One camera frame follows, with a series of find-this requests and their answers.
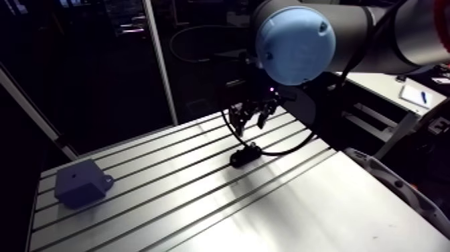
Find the dark background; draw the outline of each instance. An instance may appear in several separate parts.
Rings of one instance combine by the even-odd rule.
[[[235,60],[213,64],[180,60],[171,53],[171,38],[185,28],[215,25],[174,39],[172,49],[185,60],[242,48],[248,17],[259,2],[152,1],[180,123],[216,112],[216,86],[241,78],[242,69]],[[384,0],[342,3],[389,5]],[[142,3],[136,0],[0,0],[0,62],[79,154],[171,125],[147,21],[142,17]],[[440,72],[415,78],[442,88],[429,82],[430,74]],[[304,123],[315,107],[324,106],[318,111],[326,113],[331,103],[327,87],[334,82],[333,75],[322,74],[293,89],[303,99],[287,109]],[[348,86],[345,92],[389,111],[393,119],[404,113],[357,88]],[[231,93],[229,98],[239,101],[242,93]],[[7,242],[16,246],[13,251],[23,251],[39,174],[68,159],[3,87],[0,104],[3,211],[13,221]],[[443,107],[437,116],[450,118],[449,111]],[[319,134],[335,149],[355,147],[373,154],[382,145],[346,120],[333,119]],[[449,200],[442,192],[450,189],[445,179],[447,138],[434,137],[425,127],[402,140],[383,160],[443,208]]]

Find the pen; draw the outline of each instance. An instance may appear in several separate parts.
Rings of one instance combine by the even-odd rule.
[[[427,103],[426,93],[422,91],[421,94],[422,94],[423,103],[426,104]]]

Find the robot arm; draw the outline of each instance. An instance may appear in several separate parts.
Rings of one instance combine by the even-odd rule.
[[[450,61],[450,1],[408,0],[374,37],[356,72],[406,74]],[[250,53],[275,81],[297,85],[339,72],[386,10],[267,0],[251,19]]]

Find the metal frame post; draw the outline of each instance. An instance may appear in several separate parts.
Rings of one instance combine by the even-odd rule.
[[[167,99],[167,104],[169,105],[169,111],[170,111],[170,115],[172,117],[172,123],[173,123],[173,125],[176,126],[176,125],[178,125],[178,118],[177,118],[177,113],[175,111],[175,105],[173,103],[169,78],[167,77],[167,71],[165,69],[163,51],[161,49],[161,43],[159,41],[155,17],[153,16],[153,7],[151,6],[151,0],[143,0],[143,5],[144,5],[145,14],[147,15],[147,23],[149,26],[151,40],[153,41],[153,47],[155,48],[156,58],[158,60],[159,72],[161,73],[161,78],[163,80],[165,98]]]
[[[28,114],[28,116],[37,124],[37,126],[61,149],[70,160],[76,160],[78,156],[68,146],[59,146],[57,144],[60,134],[56,129],[48,123],[42,114],[36,109],[33,103],[26,97],[22,90],[16,87],[9,75],[4,71],[3,65],[0,63],[0,83],[6,91],[19,103],[20,107]]]

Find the black object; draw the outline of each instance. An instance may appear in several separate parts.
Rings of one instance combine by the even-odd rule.
[[[253,160],[257,160],[262,152],[261,148],[252,142],[250,145],[244,147],[244,149],[238,149],[230,156],[230,165],[234,168],[240,168]]]
[[[405,82],[406,81],[406,75],[397,75],[395,80],[398,81],[398,82]]]

